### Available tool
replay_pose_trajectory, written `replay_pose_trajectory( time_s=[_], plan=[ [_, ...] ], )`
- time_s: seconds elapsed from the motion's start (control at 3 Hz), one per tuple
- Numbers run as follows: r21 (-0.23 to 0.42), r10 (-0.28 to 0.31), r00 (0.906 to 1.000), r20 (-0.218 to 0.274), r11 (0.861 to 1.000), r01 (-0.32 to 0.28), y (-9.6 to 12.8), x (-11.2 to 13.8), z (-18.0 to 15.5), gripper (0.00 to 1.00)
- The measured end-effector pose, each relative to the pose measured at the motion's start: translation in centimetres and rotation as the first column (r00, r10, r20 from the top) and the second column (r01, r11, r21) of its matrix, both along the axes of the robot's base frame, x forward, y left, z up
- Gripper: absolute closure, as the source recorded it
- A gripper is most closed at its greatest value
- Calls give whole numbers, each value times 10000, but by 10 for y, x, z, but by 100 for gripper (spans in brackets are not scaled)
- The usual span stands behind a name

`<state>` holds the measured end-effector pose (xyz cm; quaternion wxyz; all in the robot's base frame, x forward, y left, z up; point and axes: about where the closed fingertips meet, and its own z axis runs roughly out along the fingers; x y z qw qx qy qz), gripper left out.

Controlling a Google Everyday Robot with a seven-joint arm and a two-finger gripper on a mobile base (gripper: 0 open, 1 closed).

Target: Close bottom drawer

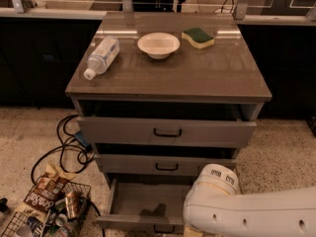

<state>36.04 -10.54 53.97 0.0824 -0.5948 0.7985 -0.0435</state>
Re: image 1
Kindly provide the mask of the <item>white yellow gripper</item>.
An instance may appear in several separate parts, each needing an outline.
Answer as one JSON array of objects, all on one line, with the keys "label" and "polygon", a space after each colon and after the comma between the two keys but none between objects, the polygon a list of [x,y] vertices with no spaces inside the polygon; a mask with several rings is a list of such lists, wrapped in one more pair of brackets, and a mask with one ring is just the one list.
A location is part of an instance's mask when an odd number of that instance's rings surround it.
[{"label": "white yellow gripper", "polygon": [[184,237],[203,237],[203,233],[191,227],[184,228]]}]

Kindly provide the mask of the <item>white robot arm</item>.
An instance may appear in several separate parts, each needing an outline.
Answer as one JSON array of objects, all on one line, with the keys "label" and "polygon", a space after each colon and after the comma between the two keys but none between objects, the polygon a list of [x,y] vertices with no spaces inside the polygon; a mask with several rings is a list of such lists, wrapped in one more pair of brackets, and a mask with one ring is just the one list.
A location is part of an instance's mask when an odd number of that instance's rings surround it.
[{"label": "white robot arm", "polygon": [[208,164],[184,202],[185,237],[316,237],[316,188],[239,195],[230,169]]}]

